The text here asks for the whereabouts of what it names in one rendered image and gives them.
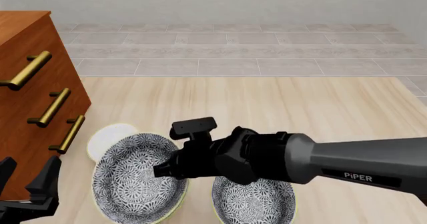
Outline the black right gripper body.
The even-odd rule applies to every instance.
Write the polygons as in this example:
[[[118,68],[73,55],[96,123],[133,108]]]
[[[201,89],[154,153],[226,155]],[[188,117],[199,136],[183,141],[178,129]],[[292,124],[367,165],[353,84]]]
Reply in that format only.
[[[186,141],[171,157],[171,175],[176,179],[216,177],[215,156],[213,141]]]

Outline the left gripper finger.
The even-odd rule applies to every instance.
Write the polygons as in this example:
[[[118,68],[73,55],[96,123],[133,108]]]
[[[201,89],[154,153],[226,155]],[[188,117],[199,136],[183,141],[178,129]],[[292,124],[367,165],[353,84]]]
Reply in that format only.
[[[30,193],[31,202],[45,202],[48,199],[59,200],[58,178],[60,168],[61,160],[57,156],[48,159],[36,178],[25,187]]]
[[[12,157],[6,157],[0,161],[0,193],[4,190],[4,187],[12,176],[16,166],[17,163]]]

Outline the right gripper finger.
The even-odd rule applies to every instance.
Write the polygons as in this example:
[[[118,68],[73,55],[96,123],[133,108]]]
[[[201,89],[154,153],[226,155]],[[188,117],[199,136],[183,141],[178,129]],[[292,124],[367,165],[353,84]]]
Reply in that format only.
[[[154,177],[179,177],[176,160],[170,159],[164,163],[153,166]]]

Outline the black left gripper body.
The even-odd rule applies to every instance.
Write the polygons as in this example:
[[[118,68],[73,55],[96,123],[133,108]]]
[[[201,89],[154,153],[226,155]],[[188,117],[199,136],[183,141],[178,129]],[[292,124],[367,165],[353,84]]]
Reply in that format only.
[[[0,221],[28,221],[49,217],[55,214],[56,209],[56,199],[48,199],[44,203],[0,201]]]

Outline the patterned black white bowl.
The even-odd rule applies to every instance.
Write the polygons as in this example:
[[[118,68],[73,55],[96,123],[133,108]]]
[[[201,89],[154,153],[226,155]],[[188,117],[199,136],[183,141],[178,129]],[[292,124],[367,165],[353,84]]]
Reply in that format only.
[[[211,199],[222,224],[292,224],[296,216],[293,187],[284,181],[258,179],[239,185],[216,177]]]
[[[153,166],[177,146],[161,135],[138,133],[112,145],[97,162],[92,193],[101,213],[117,224],[158,224],[184,200],[189,181],[155,177]]]

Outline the white round plate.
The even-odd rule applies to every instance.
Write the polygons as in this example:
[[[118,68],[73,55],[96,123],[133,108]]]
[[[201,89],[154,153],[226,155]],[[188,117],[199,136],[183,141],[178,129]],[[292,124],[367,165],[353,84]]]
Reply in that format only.
[[[114,123],[96,131],[87,142],[89,158],[98,162],[102,155],[118,141],[139,133],[138,129],[127,123]]]

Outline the wooden cabinet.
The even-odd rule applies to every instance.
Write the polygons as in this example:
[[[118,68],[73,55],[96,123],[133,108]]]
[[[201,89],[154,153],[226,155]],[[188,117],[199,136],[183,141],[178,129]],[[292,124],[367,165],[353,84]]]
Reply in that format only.
[[[28,55],[49,51],[52,58],[19,90],[0,87],[0,161],[12,157],[17,166],[0,200],[29,197],[25,189],[60,145],[71,124],[67,119],[85,115],[91,101],[48,11],[0,11],[0,81],[11,80],[26,67]],[[46,128],[28,124],[40,117],[55,99],[50,92],[71,90]]]

